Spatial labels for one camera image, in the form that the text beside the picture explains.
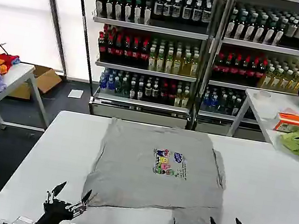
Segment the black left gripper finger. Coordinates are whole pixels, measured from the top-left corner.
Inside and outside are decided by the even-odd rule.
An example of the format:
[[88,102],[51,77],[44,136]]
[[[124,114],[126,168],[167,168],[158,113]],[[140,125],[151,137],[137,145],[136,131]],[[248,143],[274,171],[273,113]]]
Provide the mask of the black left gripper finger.
[[46,198],[45,203],[52,204],[54,199],[59,195],[59,193],[65,187],[66,183],[67,182],[65,181],[59,185],[56,185],[55,188],[52,189],[52,191],[47,191],[47,198]]
[[66,206],[67,212],[72,214],[73,217],[78,217],[83,214],[87,209],[91,193],[92,190],[88,191],[78,203]]

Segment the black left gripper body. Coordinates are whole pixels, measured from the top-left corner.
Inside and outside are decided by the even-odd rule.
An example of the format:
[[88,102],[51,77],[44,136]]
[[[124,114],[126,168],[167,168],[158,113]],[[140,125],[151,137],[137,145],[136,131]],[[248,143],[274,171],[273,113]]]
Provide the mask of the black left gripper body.
[[43,206],[44,214],[35,224],[59,224],[62,221],[71,221],[74,217],[68,202],[54,199],[52,203],[44,203]]

